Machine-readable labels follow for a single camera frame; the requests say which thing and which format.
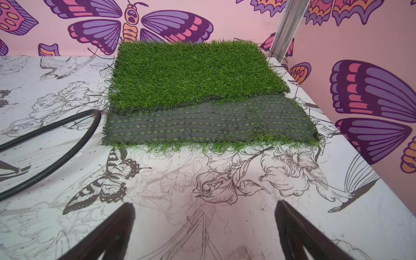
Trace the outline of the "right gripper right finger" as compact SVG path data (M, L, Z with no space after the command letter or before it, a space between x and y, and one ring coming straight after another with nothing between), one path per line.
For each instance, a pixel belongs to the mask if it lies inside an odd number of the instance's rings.
M279 240L287 260L307 260L306 252L315 260L351 260L310 221L284 200L275 209Z

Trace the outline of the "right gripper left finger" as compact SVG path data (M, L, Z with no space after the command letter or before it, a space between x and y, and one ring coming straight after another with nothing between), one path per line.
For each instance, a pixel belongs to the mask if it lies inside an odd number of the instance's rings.
M133 204L124 203L75 247L62 260L123 260L135 221Z

